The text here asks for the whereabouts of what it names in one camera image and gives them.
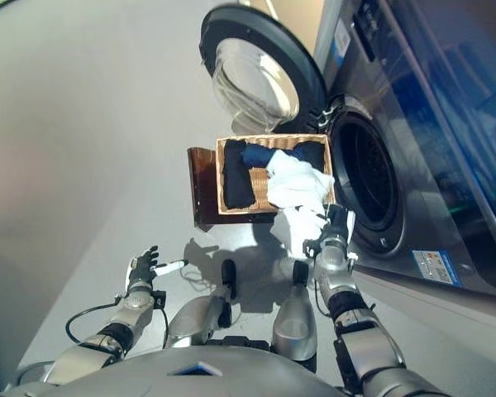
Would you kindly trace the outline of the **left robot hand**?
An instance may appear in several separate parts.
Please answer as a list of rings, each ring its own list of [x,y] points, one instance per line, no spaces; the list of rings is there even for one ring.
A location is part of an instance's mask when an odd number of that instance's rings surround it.
[[[156,277],[181,270],[187,264],[188,260],[186,259],[160,262],[159,247],[151,246],[141,255],[131,258],[126,269],[125,291],[130,293],[132,288],[144,285],[151,288]]]

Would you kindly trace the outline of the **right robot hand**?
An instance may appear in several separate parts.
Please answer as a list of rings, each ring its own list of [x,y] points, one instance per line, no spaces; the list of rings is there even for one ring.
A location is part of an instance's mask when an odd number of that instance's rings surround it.
[[[349,244],[355,227],[355,212],[339,204],[328,204],[326,208],[327,223],[322,229],[321,239],[339,237]]]

